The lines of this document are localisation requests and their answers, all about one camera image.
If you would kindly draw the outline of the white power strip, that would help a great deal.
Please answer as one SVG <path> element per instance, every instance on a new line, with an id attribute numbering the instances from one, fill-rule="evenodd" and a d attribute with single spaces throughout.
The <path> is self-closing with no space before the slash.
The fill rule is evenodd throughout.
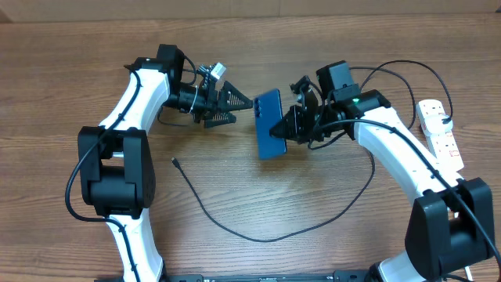
<path id="1" fill-rule="evenodd" d="M 463 169 L 463 159 L 452 134 L 453 122 L 443 123 L 448 115 L 442 103 L 436 99 L 421 100 L 417 104 L 416 112 L 429 151 L 442 165 L 453 169 L 455 172 Z"/>

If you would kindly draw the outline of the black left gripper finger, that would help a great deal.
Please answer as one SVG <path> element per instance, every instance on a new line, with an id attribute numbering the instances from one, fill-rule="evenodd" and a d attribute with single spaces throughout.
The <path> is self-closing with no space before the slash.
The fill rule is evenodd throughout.
<path id="1" fill-rule="evenodd" d="M 246 110 L 254 106 L 254 102 L 247 98 L 230 82 L 225 81 L 218 93 L 219 110 Z"/>
<path id="2" fill-rule="evenodd" d="M 236 116 L 229 112 L 208 113 L 204 116 L 204 127 L 213 128 L 220 125 L 233 124 L 236 122 Z"/>

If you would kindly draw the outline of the white charger plug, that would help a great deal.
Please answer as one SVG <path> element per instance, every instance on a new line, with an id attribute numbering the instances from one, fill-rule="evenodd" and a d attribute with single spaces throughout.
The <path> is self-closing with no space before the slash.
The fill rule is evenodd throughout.
<path id="1" fill-rule="evenodd" d="M 431 115 L 424 118 L 422 129 L 426 136 L 435 136 L 451 131 L 453 121 L 444 115 Z"/>

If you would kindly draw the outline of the blue smartphone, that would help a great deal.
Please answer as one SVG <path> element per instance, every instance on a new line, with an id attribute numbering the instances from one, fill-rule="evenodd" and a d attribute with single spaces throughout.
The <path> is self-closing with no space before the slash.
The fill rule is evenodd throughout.
<path id="1" fill-rule="evenodd" d="M 255 130 L 260 160 L 269 160 L 287 152 L 285 139 L 270 135 L 270 130 L 283 117 L 278 89 L 272 89 L 254 99 Z"/>

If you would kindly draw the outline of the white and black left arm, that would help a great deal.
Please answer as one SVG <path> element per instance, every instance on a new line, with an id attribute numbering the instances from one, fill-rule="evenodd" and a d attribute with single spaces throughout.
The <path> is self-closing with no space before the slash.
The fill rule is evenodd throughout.
<path id="1" fill-rule="evenodd" d="M 148 133 L 165 107 L 190 114 L 205 128 L 232 124 L 234 112 L 254 103 L 231 83 L 216 87 L 225 66 L 192 66 L 201 81 L 182 81 L 191 61 L 176 46 L 161 44 L 155 57 L 139 57 L 127 65 L 128 87 L 113 111 L 77 136 L 79 161 L 69 180 L 81 180 L 83 201 L 94 218 L 67 210 L 83 222 L 104 222 L 114 236 L 124 267 L 120 281 L 167 281 L 164 259 L 153 238 L 150 206 L 156 176 Z"/>

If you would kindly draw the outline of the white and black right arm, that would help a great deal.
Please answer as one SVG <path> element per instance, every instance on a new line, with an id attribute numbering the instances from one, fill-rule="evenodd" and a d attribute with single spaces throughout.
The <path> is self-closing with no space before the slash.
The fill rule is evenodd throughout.
<path id="1" fill-rule="evenodd" d="M 500 257 L 486 182 L 466 180 L 442 164 L 379 91 L 362 91 L 345 61 L 318 69 L 316 77 L 316 83 L 304 77 L 291 85 L 298 101 L 271 126 L 270 135 L 311 143 L 342 131 L 381 162 L 412 206 L 401 253 L 367 270 L 337 271 L 335 278 L 440 281 Z"/>

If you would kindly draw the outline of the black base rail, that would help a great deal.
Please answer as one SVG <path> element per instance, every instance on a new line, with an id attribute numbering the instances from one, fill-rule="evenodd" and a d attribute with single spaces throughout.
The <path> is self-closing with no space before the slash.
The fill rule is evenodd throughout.
<path id="1" fill-rule="evenodd" d="M 293 274 L 293 275 L 240 275 L 204 277 L 200 274 L 190 275 L 160 275 L 160 282 L 370 282 L 382 281 L 369 270 L 337 270 L 328 274 Z"/>

